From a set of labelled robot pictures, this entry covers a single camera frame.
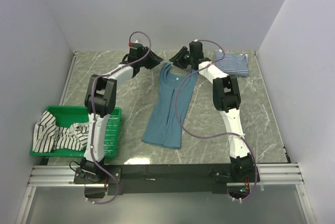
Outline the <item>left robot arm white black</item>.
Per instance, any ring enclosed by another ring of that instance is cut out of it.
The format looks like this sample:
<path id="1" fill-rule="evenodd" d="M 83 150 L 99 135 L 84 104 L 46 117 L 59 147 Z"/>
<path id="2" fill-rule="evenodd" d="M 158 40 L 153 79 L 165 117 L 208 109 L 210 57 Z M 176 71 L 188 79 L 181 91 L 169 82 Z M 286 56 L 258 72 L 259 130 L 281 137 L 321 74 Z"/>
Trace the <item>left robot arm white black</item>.
<path id="1" fill-rule="evenodd" d="M 162 61 L 149 47 L 131 42 L 129 53 L 114 70 L 91 76 L 85 97 L 89 132 L 84 158 L 80 162 L 80 172 L 92 183 L 101 182 L 105 176 L 105 131 L 108 119 L 115 109 L 117 86 L 135 77 L 141 68 L 151 70 Z"/>

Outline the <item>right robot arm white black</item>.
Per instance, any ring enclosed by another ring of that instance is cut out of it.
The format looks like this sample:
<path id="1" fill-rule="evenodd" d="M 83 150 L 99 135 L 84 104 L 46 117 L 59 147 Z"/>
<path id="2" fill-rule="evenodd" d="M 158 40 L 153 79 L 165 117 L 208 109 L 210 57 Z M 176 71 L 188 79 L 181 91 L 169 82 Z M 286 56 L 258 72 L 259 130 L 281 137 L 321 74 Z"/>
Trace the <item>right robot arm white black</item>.
<path id="1" fill-rule="evenodd" d="M 172 58 L 175 66 L 181 69 L 191 66 L 194 70 L 193 73 L 186 76 L 178 87 L 174 102 L 175 112 L 177 112 L 178 95 L 182 86 L 192 76 L 200 74 L 212 84 L 213 104 L 215 109 L 219 111 L 227 131 L 213 136 L 197 136 L 183 126 L 180 116 L 176 116 L 177 122 L 188 135 L 197 139 L 213 139 L 228 136 L 231 168 L 230 174 L 227 177 L 237 182 L 248 177 L 257 182 L 258 169 L 256 158 L 244 137 L 240 120 L 241 95 L 238 80 L 234 75 L 229 75 L 215 66 L 215 63 L 225 59 L 225 54 L 216 61 L 211 61 L 209 58 L 204 57 L 203 42 L 204 40 L 190 42 L 188 48 L 183 47 Z"/>

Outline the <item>plain blue tank top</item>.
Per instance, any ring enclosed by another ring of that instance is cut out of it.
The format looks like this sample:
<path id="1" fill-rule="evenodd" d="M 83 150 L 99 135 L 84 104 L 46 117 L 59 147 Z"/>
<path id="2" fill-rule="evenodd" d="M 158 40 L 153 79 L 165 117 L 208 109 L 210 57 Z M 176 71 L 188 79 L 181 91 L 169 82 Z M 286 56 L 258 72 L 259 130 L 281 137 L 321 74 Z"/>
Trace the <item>plain blue tank top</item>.
<path id="1" fill-rule="evenodd" d="M 149 118 L 142 142 L 169 149 L 180 149 L 182 128 L 197 74 L 188 79 L 171 72 L 172 65 L 164 63 L 159 75 L 158 101 Z"/>

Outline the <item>blue white striped tank top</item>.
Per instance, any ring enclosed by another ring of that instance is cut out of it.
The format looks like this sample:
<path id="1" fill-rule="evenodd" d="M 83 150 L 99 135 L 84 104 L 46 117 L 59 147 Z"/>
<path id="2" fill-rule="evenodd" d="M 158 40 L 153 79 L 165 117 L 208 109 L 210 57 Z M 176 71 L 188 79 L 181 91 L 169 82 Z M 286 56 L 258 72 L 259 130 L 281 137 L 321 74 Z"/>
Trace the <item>blue white striped tank top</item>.
<path id="1" fill-rule="evenodd" d="M 249 75 L 247 54 L 230 54 L 222 50 L 216 51 L 214 65 L 229 75 L 246 77 Z"/>

